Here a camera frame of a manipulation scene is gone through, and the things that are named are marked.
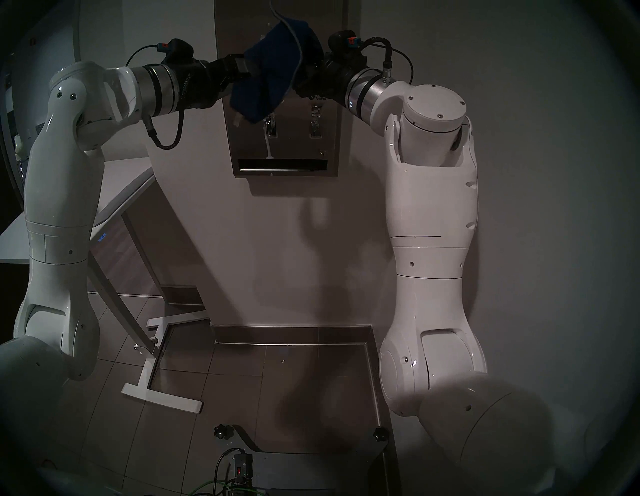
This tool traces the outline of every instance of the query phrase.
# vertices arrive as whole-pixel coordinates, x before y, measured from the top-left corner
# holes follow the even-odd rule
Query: paper towel dispenser
[[[305,20],[323,49],[336,31],[346,28],[348,0],[299,2],[280,0],[278,11]],[[218,56],[244,53],[279,22],[265,0],[216,0]],[[302,99],[291,91],[262,124],[250,124],[223,99],[234,176],[338,175],[340,116],[332,100]]]

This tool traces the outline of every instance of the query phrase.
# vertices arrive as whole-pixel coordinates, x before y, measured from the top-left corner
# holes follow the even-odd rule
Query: white table
[[[90,246],[105,234],[114,219],[125,213],[149,186],[156,181],[149,158],[105,162],[98,211],[91,232]],[[29,238],[24,212],[0,235],[0,263],[28,264]],[[200,413],[202,403],[150,389],[156,362],[171,324],[207,319],[207,312],[195,312],[179,316],[151,319],[147,328],[157,326],[156,335],[150,338],[135,320],[120,295],[104,274],[91,252],[88,256],[88,276],[98,294],[112,311],[135,343],[147,352],[147,359],[137,385],[125,384],[122,392],[145,401],[164,404],[178,410]]]
[[[90,245],[96,243],[111,222],[122,215],[155,181],[151,160],[147,157],[105,162]],[[29,263],[29,238],[24,212],[0,235],[0,263]]]

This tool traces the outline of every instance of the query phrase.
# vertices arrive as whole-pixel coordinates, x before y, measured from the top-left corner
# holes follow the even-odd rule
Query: blue towel
[[[324,54],[316,34],[303,20],[287,19],[302,47],[302,64],[316,64]],[[252,124],[260,122],[273,112],[284,99],[291,78],[300,60],[300,51],[289,28],[279,22],[259,43],[244,52],[254,62],[260,75],[234,83],[231,107]],[[298,71],[294,86],[304,79],[304,70]]]

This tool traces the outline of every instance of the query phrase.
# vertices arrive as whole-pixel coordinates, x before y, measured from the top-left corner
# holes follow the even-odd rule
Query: green cable
[[[260,494],[262,496],[264,496],[266,493],[261,493],[260,491],[256,491],[255,489],[249,489],[249,488],[239,488],[237,486],[230,486],[229,484],[225,484],[224,482],[220,482],[218,481],[218,484],[222,484],[225,488],[231,488],[234,491],[245,491],[247,493],[256,493],[256,494]]]
[[[191,491],[189,493],[189,496],[193,496],[198,491],[198,489],[202,489],[204,486],[208,486],[209,484],[213,484],[214,482],[215,481],[207,481],[204,484],[201,484],[200,486],[196,487],[193,491]],[[235,491],[245,491],[247,493],[256,493],[256,494],[260,494],[260,495],[263,495],[263,496],[266,494],[266,493],[261,493],[260,491],[256,491],[255,489],[239,488],[239,487],[235,487],[235,486],[230,486],[229,484],[225,484],[222,481],[218,481],[218,484],[222,484],[224,487],[231,488],[231,489],[233,489]]]

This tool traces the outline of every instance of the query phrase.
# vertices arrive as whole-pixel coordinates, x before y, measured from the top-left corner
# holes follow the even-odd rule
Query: white table leg
[[[95,286],[100,297],[107,304],[107,307],[112,311],[113,315],[118,319],[118,322],[124,330],[131,336],[131,338],[140,346],[145,348],[151,356],[158,356],[160,350],[156,344],[151,341],[147,333],[144,332],[140,324],[138,324],[129,312],[127,305],[124,304],[122,298],[115,290],[107,276],[102,272],[102,269],[98,265],[97,260],[89,252],[88,259],[88,271],[89,279]]]
[[[195,322],[208,319],[206,310],[202,312],[194,312],[192,314],[173,315],[169,317],[159,317],[157,319],[149,319],[147,321],[147,328],[153,328],[157,326],[156,335],[158,350],[162,350],[165,339],[168,336],[168,329],[173,324],[184,324],[186,322]],[[154,377],[159,356],[151,356],[145,360],[145,365],[142,367],[142,373],[140,374],[140,380],[137,385],[125,384],[122,388],[122,393],[127,396],[138,398],[150,403],[161,404],[169,408],[175,408],[176,410],[183,410],[184,412],[200,413],[202,409],[202,402],[195,399],[183,398],[181,396],[174,396],[172,394],[162,393],[160,391],[153,391],[151,389],[151,381]]]

